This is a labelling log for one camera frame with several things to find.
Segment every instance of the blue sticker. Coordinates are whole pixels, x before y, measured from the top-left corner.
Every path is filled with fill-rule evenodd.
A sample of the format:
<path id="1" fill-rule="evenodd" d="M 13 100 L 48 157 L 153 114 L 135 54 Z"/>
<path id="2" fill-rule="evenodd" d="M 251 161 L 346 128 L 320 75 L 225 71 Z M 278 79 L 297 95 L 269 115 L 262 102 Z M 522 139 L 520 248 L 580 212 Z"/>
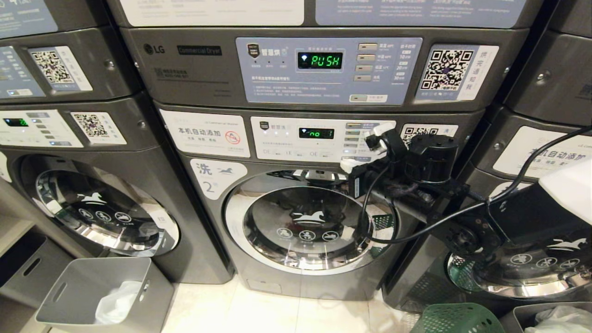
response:
<path id="1" fill-rule="evenodd" d="M 0 39 L 57 31 L 43 0 L 0 0 Z"/>
<path id="2" fill-rule="evenodd" d="M 0 47 L 0 98 L 43 97 L 45 94 L 12 46 Z"/>
<path id="3" fill-rule="evenodd" d="M 512 28 L 526 0 L 317 0 L 319 25 Z"/>

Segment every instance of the white floor tile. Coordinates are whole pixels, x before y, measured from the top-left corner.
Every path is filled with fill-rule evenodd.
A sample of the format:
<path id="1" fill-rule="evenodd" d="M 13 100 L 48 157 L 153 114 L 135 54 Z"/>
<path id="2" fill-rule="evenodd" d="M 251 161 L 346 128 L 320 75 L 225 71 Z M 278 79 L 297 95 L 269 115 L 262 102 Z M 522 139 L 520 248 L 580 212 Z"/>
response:
<path id="1" fill-rule="evenodd" d="M 296 333 L 372 332 L 368 302 L 301 299 Z"/>
<path id="2" fill-rule="evenodd" d="M 224 332 L 293 333 L 299 303 L 297 297 L 256 292 L 239 283 Z"/>
<path id="3" fill-rule="evenodd" d="M 162 333 L 222 332 L 238 283 L 177 285 Z"/>

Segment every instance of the white robot part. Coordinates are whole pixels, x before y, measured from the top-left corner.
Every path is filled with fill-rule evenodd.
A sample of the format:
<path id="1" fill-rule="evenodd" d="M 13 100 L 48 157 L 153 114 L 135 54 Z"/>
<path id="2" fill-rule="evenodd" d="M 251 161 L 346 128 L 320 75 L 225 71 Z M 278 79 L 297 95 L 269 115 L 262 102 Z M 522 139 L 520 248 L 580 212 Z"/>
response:
<path id="1" fill-rule="evenodd" d="M 539 185 L 563 208 L 592 225 L 592 157 L 544 175 Z"/>

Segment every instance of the lg logo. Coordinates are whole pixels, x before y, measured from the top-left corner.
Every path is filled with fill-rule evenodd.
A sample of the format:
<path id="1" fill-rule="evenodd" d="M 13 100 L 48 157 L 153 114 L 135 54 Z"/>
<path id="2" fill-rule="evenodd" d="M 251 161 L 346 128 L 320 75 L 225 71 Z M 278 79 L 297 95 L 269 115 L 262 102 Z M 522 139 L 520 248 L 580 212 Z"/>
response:
<path id="1" fill-rule="evenodd" d="M 144 51 L 146 51 L 146 53 L 148 53 L 149 55 L 153 55 L 154 53 L 164 53 L 165 52 L 165 48 L 162 45 L 150 45 L 150 44 L 144 44 Z"/>

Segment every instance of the commercial dryer label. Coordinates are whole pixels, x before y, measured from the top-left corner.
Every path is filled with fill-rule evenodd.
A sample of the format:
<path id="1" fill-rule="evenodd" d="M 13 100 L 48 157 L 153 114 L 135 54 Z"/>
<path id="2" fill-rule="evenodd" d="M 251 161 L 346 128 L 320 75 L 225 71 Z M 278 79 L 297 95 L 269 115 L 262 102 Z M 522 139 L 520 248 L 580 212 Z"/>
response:
<path id="1" fill-rule="evenodd" d="M 1 0 L 0 39 L 57 31 L 43 0 Z"/>
<path id="2" fill-rule="evenodd" d="M 304 0 L 120 0 L 135 27 L 301 25 Z"/>
<path id="3" fill-rule="evenodd" d="M 45 93 L 31 76 L 14 48 L 0 47 L 0 98 L 43 96 Z"/>
<path id="4" fill-rule="evenodd" d="M 401 105 L 420 37 L 236 39 L 251 103 Z"/>
<path id="5" fill-rule="evenodd" d="M 512 28 L 526 0 L 317 0 L 320 25 Z"/>
<path id="6" fill-rule="evenodd" d="M 2 152 L 0 152 L 0 178 L 12 182 L 10 173 L 8 172 L 8 158 Z"/>
<path id="7" fill-rule="evenodd" d="M 160 109 L 160 113 L 180 151 L 220 156 L 251 156 L 241 116 L 163 109 Z"/>
<path id="8" fill-rule="evenodd" d="M 542 145 L 563 135 L 565 133 L 522 126 L 497 159 L 493 168 L 505 174 L 517 175 L 530 154 Z M 592 137 L 582 135 L 572 137 L 540 154 L 531 163 L 526 176 L 540 178 L 550 171 L 587 156 L 592 156 Z"/>

